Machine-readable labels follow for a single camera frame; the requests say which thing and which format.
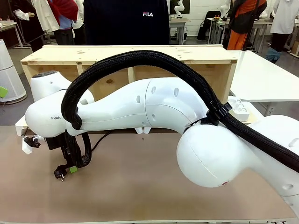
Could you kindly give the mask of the wooden shelf with compartments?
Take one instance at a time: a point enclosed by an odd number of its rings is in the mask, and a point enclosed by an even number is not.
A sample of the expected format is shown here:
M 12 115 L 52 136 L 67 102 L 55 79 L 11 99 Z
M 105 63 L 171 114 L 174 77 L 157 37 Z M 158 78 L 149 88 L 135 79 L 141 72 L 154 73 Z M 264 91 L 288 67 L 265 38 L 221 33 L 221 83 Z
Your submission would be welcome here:
M 194 69 L 210 84 L 218 99 L 225 103 L 237 66 L 237 57 L 222 45 L 145 45 L 145 46 L 58 46 L 42 49 L 21 60 L 28 82 L 40 72 L 56 70 L 73 81 L 95 62 L 133 50 L 154 50 L 168 54 Z M 136 80 L 174 77 L 157 67 L 136 66 L 122 69 L 93 84 L 89 90 L 99 100 Z

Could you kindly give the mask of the wooden background desk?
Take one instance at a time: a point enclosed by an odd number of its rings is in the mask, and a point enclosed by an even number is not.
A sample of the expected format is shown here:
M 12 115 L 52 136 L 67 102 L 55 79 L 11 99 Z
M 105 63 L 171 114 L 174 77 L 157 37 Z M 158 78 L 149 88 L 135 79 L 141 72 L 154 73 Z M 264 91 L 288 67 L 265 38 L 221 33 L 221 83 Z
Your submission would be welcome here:
M 18 24 L 13 21 L 0 21 L 0 39 L 5 41 L 9 48 L 22 49 L 21 35 L 19 34 Z

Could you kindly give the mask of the person in navy FILA sweater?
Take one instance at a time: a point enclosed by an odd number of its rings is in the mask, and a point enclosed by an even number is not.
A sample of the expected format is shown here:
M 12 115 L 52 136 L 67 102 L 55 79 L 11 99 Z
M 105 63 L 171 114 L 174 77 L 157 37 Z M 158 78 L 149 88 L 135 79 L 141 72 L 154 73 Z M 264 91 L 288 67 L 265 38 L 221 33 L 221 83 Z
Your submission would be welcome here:
M 84 0 L 87 45 L 168 45 L 167 0 Z

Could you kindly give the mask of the mannequin in black coat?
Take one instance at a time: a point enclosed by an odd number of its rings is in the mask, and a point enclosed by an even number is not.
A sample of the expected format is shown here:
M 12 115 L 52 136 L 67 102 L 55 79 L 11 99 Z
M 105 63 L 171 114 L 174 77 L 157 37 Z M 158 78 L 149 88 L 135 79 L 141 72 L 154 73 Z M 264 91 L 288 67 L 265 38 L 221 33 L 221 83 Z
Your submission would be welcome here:
M 29 43 L 33 52 L 43 47 L 44 31 L 36 15 L 31 0 L 9 0 L 13 16 L 21 29 L 26 43 Z

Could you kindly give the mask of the blue shoe cover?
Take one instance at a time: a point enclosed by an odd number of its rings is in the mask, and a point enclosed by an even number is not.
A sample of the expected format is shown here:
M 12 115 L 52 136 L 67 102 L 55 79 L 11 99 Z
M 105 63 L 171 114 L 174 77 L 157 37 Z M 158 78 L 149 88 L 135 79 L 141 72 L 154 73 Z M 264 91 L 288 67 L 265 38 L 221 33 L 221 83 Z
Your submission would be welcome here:
M 265 59 L 272 62 L 276 63 L 278 59 L 280 58 L 282 52 L 278 52 L 275 49 L 269 47 L 267 54 L 265 56 Z

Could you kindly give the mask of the white air purifier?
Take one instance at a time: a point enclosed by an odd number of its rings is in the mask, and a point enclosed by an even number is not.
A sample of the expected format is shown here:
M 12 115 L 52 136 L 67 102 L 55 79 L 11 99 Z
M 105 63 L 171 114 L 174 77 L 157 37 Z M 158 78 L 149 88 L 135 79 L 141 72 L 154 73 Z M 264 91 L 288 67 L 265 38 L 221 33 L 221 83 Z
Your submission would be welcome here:
M 8 89 L 8 94 L 4 98 L 0 98 L 1 103 L 13 104 L 22 101 L 27 96 L 23 83 L 2 39 L 0 39 L 0 86 Z

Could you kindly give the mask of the mannequin with red scarf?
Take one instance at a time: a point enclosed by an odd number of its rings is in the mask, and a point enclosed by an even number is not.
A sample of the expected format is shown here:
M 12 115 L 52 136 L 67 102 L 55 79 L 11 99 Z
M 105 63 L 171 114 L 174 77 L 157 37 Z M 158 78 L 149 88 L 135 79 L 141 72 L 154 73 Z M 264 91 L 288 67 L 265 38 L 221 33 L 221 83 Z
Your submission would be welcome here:
M 72 24 L 78 18 L 78 6 L 74 0 L 47 0 L 59 25 L 54 31 L 58 45 L 74 45 Z

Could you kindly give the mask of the grey background table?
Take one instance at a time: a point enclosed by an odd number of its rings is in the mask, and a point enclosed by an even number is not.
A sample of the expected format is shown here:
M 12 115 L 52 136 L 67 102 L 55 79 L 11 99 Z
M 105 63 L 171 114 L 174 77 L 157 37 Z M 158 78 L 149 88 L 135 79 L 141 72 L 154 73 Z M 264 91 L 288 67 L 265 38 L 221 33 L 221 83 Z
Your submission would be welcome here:
M 272 25 L 272 22 L 265 20 L 257 20 L 253 24 L 252 29 L 252 51 L 259 54 L 262 50 L 263 42 L 267 32 L 268 26 Z
M 171 18 L 169 22 L 170 28 L 177 28 L 178 29 L 178 44 L 183 45 L 184 44 L 184 29 L 185 25 L 189 23 L 191 20 L 186 18 Z

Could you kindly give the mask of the mannequin in orange black jacket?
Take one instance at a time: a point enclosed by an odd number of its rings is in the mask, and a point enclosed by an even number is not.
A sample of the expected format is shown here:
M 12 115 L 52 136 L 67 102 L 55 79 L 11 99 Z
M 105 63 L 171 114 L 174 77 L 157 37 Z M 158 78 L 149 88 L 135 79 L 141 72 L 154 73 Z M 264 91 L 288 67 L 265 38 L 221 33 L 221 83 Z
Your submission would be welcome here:
M 230 38 L 227 50 L 242 50 L 246 46 L 254 20 L 266 9 L 267 0 L 235 0 L 229 28 Z

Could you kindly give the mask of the white side table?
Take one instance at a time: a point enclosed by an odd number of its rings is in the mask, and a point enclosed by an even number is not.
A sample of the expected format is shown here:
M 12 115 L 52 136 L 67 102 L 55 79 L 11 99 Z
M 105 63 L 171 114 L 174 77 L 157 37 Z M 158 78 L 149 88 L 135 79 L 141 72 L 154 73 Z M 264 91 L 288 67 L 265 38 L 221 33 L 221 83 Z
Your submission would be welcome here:
M 237 59 L 232 95 L 263 107 L 265 116 L 280 114 L 299 120 L 299 77 L 251 51 L 230 53 Z

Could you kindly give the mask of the white power strip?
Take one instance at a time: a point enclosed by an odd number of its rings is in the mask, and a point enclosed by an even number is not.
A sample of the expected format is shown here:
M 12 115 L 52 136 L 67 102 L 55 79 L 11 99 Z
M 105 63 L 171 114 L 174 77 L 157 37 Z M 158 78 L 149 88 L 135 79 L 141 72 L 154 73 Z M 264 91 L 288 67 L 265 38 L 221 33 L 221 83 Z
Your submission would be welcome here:
M 231 105 L 232 109 L 229 111 L 237 120 L 241 122 L 247 122 L 250 112 L 245 107 L 244 103 L 237 97 L 229 96 L 228 103 Z

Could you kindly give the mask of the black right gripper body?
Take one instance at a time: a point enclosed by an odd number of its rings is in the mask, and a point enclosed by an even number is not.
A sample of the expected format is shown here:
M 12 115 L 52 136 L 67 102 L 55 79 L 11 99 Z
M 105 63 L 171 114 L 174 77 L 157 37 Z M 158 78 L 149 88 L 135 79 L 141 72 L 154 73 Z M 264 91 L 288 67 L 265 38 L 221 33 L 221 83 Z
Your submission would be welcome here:
M 47 138 L 47 145 L 49 150 L 54 150 L 57 148 L 62 148 L 63 150 L 65 150 L 68 147 L 64 136 Z

